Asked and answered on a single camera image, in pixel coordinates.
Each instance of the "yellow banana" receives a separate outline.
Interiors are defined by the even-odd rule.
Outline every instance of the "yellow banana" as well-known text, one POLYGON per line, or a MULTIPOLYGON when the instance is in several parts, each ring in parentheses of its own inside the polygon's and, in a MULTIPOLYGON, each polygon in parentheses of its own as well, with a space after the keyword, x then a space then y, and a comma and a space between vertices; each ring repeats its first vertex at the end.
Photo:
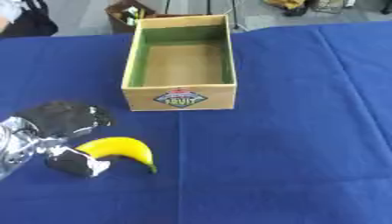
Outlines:
POLYGON ((130 137, 106 137, 84 143, 76 148, 93 158, 104 158, 110 155, 125 156, 148 165, 153 173, 157 172, 150 148, 143 142, 130 137))

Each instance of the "floor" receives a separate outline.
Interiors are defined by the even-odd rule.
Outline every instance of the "floor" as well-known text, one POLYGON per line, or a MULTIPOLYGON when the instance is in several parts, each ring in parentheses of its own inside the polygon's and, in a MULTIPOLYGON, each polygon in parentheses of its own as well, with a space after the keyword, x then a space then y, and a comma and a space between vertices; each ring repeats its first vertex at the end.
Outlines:
MULTIPOLYGON (((109 34, 110 25, 104 9, 115 0, 46 0, 52 19, 59 25, 58 36, 109 34)), ((152 9, 163 12, 165 0, 139 0, 152 9)), ((385 0, 357 0, 354 8, 341 14, 328 14, 309 10, 302 17, 283 17, 282 11, 263 3, 262 0, 236 0, 240 24, 248 29, 260 29, 281 25, 310 25, 387 21, 389 16, 379 11, 385 0)), ((226 13, 231 9, 231 0, 212 0, 214 14, 226 13)), ((170 13, 206 13, 206 1, 171 0, 170 13)))

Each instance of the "blue tablecloth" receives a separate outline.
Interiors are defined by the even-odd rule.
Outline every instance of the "blue tablecloth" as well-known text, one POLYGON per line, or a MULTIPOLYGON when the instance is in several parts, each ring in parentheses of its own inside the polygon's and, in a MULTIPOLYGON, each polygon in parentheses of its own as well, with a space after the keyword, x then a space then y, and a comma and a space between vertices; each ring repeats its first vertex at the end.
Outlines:
POLYGON ((121 159, 84 179, 35 157, 0 182, 0 223, 392 223, 391 25, 233 35, 238 98, 222 111, 129 112, 130 36, 0 40, 0 118, 102 105, 116 126, 80 141, 135 137, 159 167, 121 159))

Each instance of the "open box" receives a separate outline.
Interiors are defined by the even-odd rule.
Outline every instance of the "open box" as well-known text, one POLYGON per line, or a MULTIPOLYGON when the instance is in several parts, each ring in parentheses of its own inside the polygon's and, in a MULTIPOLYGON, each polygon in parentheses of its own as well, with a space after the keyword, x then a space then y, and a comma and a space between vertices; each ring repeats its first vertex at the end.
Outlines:
POLYGON ((229 33, 224 15, 141 20, 122 80, 131 110, 232 109, 229 33))

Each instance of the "banana stem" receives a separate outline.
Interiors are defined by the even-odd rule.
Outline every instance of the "banana stem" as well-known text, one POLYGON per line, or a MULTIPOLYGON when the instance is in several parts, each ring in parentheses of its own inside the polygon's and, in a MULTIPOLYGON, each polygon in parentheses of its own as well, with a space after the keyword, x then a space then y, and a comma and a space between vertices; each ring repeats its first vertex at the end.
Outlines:
POLYGON ((156 174, 158 172, 158 168, 154 164, 149 164, 149 167, 152 174, 156 174))

